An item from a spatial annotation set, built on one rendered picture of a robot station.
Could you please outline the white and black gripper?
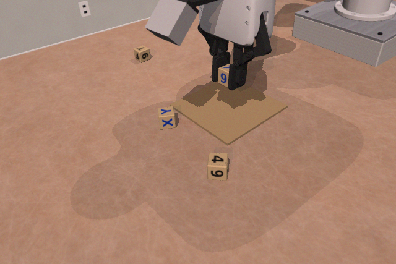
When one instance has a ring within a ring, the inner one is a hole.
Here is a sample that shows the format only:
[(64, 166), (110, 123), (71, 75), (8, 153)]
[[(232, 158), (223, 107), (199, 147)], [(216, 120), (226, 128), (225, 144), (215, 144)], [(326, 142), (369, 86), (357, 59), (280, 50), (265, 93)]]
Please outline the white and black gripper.
[[(199, 6), (198, 31), (204, 36), (212, 59), (212, 81), (218, 68), (230, 64), (229, 41), (233, 44), (228, 89), (246, 83), (248, 62), (271, 53), (275, 0), (218, 0)], [(254, 45), (256, 40), (256, 47)], [(243, 52), (244, 48), (244, 52)]]

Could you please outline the tan flat square mat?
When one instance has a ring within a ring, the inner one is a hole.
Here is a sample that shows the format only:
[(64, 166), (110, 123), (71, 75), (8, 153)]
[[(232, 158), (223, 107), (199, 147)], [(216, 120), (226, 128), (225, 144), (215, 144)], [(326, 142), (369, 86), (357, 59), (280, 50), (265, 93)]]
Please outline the tan flat square mat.
[(245, 84), (229, 90), (218, 82), (170, 106), (227, 146), (288, 107)]

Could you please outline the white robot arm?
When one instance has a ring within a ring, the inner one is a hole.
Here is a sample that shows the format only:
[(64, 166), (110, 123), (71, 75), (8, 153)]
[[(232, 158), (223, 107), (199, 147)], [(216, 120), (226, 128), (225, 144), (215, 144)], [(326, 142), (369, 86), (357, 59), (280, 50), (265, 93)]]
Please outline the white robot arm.
[[(159, 0), (145, 28), (155, 36), (178, 46), (199, 13), (197, 6), (218, 0)], [(392, 0), (339, 0), (334, 11), (347, 19), (378, 22), (396, 15)]]

